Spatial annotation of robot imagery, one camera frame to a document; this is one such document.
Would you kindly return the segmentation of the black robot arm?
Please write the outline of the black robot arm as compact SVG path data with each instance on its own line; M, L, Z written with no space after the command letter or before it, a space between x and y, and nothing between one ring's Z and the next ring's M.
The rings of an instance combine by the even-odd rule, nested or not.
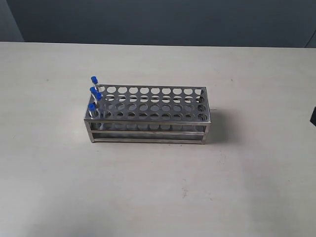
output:
M314 107L313 113L312 113L311 118L310 118L310 122L314 126L316 126L316 107Z

